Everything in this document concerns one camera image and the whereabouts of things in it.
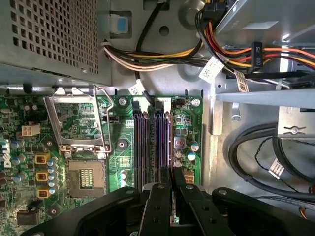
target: white wire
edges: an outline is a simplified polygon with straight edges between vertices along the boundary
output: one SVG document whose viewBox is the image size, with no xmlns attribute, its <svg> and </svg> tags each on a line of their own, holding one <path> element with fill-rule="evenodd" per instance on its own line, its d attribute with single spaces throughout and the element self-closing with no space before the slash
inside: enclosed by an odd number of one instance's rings
<svg viewBox="0 0 315 236">
<path fill-rule="evenodd" d="M 117 62 L 118 64 L 122 65 L 125 68 L 128 68 L 130 70 L 133 71 L 140 71 L 140 72 L 150 72 L 150 71 L 155 71 L 155 70 L 160 70 L 160 69 L 164 69 L 170 66 L 173 66 L 172 64 L 161 64 L 161 65 L 154 65 L 154 66 L 138 66 L 138 65 L 133 65 L 130 64 L 126 61 L 121 60 L 120 58 L 116 57 L 114 54 L 112 54 L 109 50 L 107 50 L 105 47 L 104 51 L 105 53 L 112 58 L 115 62 Z"/>
</svg>

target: white label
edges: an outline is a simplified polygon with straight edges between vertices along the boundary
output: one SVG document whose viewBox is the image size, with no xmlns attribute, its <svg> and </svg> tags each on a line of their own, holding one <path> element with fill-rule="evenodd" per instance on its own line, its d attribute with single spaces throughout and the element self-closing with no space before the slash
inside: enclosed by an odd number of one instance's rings
<svg viewBox="0 0 315 236">
<path fill-rule="evenodd" d="M 245 75 L 241 72 L 234 71 L 237 81 L 237 87 L 240 92 L 248 92 L 250 91 L 248 85 L 245 80 Z"/>
<path fill-rule="evenodd" d="M 131 95 L 139 96 L 139 95 L 142 95 L 145 88 L 143 87 L 141 80 L 137 79 L 136 84 L 128 88 L 128 90 L 131 93 Z"/>
<path fill-rule="evenodd" d="M 129 92 L 130 92 L 131 95 L 134 95 L 134 96 L 141 95 L 141 94 L 139 93 L 138 85 L 137 85 L 137 84 L 135 84 L 134 86 L 128 88 L 128 90 L 129 90 Z"/>
<path fill-rule="evenodd" d="M 284 167 L 280 164 L 278 159 L 275 159 L 274 163 L 269 168 L 269 173 L 272 174 L 276 179 L 280 179 Z"/>
<path fill-rule="evenodd" d="M 212 83 L 214 78 L 222 71 L 224 65 L 216 57 L 211 57 L 202 69 L 199 77 L 208 83 Z"/>
</svg>

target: orange wire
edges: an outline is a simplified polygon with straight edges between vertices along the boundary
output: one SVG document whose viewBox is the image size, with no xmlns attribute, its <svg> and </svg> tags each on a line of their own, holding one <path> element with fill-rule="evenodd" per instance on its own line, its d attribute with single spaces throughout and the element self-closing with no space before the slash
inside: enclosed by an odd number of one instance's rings
<svg viewBox="0 0 315 236">
<path fill-rule="evenodd" d="M 214 40 L 214 36 L 213 36 L 213 30 L 212 30 L 212 24 L 209 22 L 208 24 L 209 26 L 209 31 L 210 31 L 210 37 L 212 38 L 212 41 L 213 43 L 218 47 L 220 48 L 220 50 L 226 54 L 230 54 L 230 55 L 237 55 L 237 54 L 241 54 L 241 53 L 244 53 L 244 52 L 248 52 L 251 50 L 251 48 L 246 48 L 246 49 L 243 49 L 243 50 L 240 50 L 240 51 L 236 51 L 236 52 L 230 52 L 230 51 L 227 51 L 227 50 L 224 50 L 223 48 L 221 48 L 217 42 Z M 311 53 L 308 53 L 308 52 L 305 52 L 303 50 L 299 50 L 299 49 L 294 49 L 294 48 L 264 48 L 264 51 L 280 51 L 280 52 L 284 52 L 285 51 L 289 51 L 289 52 L 296 52 L 296 53 L 301 53 L 301 54 L 304 54 L 306 56 L 309 56 L 309 57 L 312 57 L 315 59 L 315 55 L 314 54 L 311 54 Z"/>
</svg>

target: capacitor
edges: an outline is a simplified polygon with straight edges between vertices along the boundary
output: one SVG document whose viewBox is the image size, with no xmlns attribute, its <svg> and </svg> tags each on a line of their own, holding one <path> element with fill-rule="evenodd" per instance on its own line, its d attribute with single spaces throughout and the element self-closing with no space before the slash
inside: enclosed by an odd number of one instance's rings
<svg viewBox="0 0 315 236">
<path fill-rule="evenodd" d="M 189 146 L 190 146 L 190 149 L 192 150 L 192 151 L 198 151 L 199 150 L 199 144 L 197 143 L 197 141 L 191 141 L 190 143 L 189 143 Z"/>
<path fill-rule="evenodd" d="M 58 158 L 57 157 L 52 157 L 50 160 L 47 161 L 47 166 L 53 166 L 58 162 Z"/>
<path fill-rule="evenodd" d="M 6 177 L 6 172 L 2 171 L 0 172 L 0 179 L 3 179 Z"/>
<path fill-rule="evenodd" d="M 176 151 L 174 153 L 174 157 L 177 159 L 181 159 L 183 157 L 183 153 L 181 151 Z"/>
<path fill-rule="evenodd" d="M 27 177 L 28 175 L 24 171 L 22 171 L 15 177 L 13 177 L 13 182 L 20 183 L 21 181 L 25 180 Z"/>
<path fill-rule="evenodd" d="M 53 173 L 48 175 L 48 179 L 49 180 L 54 180 L 55 178 L 58 177 L 58 174 L 59 174 L 58 171 L 55 171 L 55 172 L 53 172 Z"/>
<path fill-rule="evenodd" d="M 119 179 L 124 180 L 127 178 L 127 172 L 126 171 L 120 171 Z"/>
<path fill-rule="evenodd" d="M 24 106 L 24 110 L 25 110 L 25 111 L 29 111 L 30 109 L 31 109 L 31 107 L 30 107 L 29 105 L 25 105 L 25 106 Z"/>
<path fill-rule="evenodd" d="M 186 153 L 186 156 L 189 161 L 193 161 L 194 159 L 196 159 L 196 154 L 193 151 L 188 151 Z"/>
<path fill-rule="evenodd" d="M 0 179 L 0 187 L 6 185 L 7 181 L 5 178 Z"/>
<path fill-rule="evenodd" d="M 60 189 L 59 185 L 56 184 L 54 187 L 50 188 L 48 191 L 50 194 L 54 194 L 54 193 L 57 193 L 59 189 Z"/>
<path fill-rule="evenodd" d="M 182 166 L 182 163 L 179 160 L 176 160 L 174 162 L 174 167 L 181 167 L 181 166 Z"/>
<path fill-rule="evenodd" d="M 127 185 L 126 181 L 124 180 L 120 180 L 119 181 L 119 186 L 122 188 L 122 187 L 125 187 Z"/>
<path fill-rule="evenodd" d="M 13 140 L 11 142 L 11 148 L 12 149 L 22 148 L 22 147 L 24 147 L 24 145 L 25 145 L 24 140 Z"/>
<path fill-rule="evenodd" d="M 26 157 L 23 154 L 20 154 L 16 157 L 13 157 L 11 162 L 14 166 L 18 166 L 25 161 L 26 161 Z"/>
<path fill-rule="evenodd" d="M 1 108 L 0 110 L 2 113 L 11 113 L 12 109 L 11 108 Z"/>
<path fill-rule="evenodd" d="M 51 188 L 55 187 L 55 185 L 58 184 L 58 182 L 59 182 L 59 179 L 55 178 L 54 180 L 48 181 L 48 186 L 51 187 Z"/>
<path fill-rule="evenodd" d="M 51 174 L 55 172 L 57 169 L 58 169 L 58 165 L 53 165 L 47 168 L 47 172 Z"/>
</svg>

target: cable tie label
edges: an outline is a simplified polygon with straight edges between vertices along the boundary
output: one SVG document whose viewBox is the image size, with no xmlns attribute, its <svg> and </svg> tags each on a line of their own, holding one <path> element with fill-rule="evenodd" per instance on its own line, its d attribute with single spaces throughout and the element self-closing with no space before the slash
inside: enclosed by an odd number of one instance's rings
<svg viewBox="0 0 315 236">
<path fill-rule="evenodd" d="M 276 179 L 280 179 L 282 172 L 284 171 L 283 165 L 280 164 L 278 159 L 275 159 L 274 163 L 269 168 L 269 173 L 272 174 Z"/>
</svg>

